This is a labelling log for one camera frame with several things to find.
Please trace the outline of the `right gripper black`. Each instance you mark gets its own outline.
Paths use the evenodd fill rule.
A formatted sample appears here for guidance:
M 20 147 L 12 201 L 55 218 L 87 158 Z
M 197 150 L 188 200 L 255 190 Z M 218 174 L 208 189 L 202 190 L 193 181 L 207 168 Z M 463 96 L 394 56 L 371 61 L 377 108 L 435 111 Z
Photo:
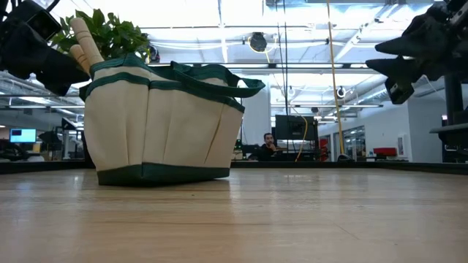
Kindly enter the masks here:
M 412 19 L 400 37 L 375 50 L 396 58 L 367 60 L 368 68 L 388 77 L 393 104 L 403 104 L 422 76 L 436 81 L 444 75 L 468 74 L 468 0 L 442 0 Z

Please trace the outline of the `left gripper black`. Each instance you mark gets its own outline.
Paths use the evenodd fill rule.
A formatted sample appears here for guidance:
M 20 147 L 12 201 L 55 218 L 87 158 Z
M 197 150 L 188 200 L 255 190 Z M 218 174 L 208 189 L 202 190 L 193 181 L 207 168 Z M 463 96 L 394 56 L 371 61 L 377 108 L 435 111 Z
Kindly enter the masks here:
M 47 42 L 27 23 L 0 24 L 0 70 L 7 70 L 23 80 L 31 73 L 39 75 L 37 80 L 57 96 L 65 96 L 72 84 L 90 79 L 74 58 L 53 53 Z

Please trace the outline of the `wide trowel wooden handle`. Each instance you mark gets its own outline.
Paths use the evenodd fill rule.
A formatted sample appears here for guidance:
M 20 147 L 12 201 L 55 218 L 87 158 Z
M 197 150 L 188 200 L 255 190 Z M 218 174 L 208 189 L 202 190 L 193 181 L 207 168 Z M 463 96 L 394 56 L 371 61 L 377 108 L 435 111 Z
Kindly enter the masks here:
M 69 52 L 72 54 L 73 58 L 78 62 L 84 72 L 88 75 L 90 74 L 91 65 L 83 52 L 83 49 L 80 45 L 73 45 Z

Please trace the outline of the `straight-tine cultivator fork wooden handle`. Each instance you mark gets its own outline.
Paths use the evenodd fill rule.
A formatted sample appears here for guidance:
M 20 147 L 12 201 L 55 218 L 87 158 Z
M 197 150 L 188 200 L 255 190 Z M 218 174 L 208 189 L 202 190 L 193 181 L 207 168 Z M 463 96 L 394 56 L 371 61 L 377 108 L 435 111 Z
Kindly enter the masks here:
M 101 56 L 84 19 L 73 18 L 70 21 L 70 25 L 74 31 L 75 38 L 78 41 L 77 45 L 82 47 L 90 65 L 93 66 L 97 63 L 103 62 L 104 59 Z

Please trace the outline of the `beige green gardening bag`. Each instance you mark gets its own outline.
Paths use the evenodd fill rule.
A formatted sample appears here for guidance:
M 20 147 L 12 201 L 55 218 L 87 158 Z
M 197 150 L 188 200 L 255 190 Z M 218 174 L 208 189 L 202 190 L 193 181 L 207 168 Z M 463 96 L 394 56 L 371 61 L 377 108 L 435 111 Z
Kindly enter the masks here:
M 84 133 L 102 186 L 160 186 L 230 174 L 243 98 L 264 82 L 218 64 L 149 66 L 129 54 L 90 69 Z

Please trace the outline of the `green plant in black pot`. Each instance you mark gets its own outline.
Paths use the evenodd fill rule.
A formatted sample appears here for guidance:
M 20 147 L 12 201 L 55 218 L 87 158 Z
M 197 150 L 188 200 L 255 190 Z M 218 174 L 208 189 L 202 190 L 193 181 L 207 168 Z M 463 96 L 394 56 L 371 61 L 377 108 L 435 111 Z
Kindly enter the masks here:
M 84 20 L 105 61 L 133 54 L 147 63 L 151 55 L 148 35 L 132 22 L 120 20 L 113 12 L 104 15 L 101 9 L 94 9 L 92 15 L 75 10 L 74 15 L 60 18 L 61 30 L 50 41 L 59 52 L 68 53 L 78 43 L 70 25 L 73 18 Z

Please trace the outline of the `blue background screen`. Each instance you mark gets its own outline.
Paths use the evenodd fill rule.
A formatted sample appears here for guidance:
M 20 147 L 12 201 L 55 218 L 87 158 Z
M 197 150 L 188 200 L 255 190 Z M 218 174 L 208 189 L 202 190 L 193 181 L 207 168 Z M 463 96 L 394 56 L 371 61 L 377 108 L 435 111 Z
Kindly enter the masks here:
M 37 141 L 36 129 L 10 129 L 10 142 L 35 143 Z

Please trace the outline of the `red background box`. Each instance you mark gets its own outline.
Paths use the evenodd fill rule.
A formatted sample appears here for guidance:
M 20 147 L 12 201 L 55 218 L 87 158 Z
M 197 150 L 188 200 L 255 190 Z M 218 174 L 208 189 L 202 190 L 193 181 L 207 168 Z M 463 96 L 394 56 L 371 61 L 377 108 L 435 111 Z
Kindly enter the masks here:
M 395 148 L 374 148 L 373 153 L 376 157 L 379 158 L 398 156 L 397 150 Z

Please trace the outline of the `black background monitor cart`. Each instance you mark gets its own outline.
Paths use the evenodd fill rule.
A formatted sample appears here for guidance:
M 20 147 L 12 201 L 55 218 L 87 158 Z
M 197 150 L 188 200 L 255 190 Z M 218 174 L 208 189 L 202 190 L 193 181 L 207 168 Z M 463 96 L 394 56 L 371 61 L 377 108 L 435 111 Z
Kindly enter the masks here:
M 318 120 L 311 116 L 276 115 L 274 136 L 282 161 L 318 161 Z

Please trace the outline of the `person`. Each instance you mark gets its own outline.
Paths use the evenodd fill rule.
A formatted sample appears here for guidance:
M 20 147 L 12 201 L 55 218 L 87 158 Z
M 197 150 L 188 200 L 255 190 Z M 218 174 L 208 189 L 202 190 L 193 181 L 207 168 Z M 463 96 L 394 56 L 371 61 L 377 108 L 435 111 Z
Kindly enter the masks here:
M 264 143 L 248 157 L 248 160 L 275 161 L 282 155 L 282 150 L 275 145 L 272 133 L 265 133 L 263 139 Z

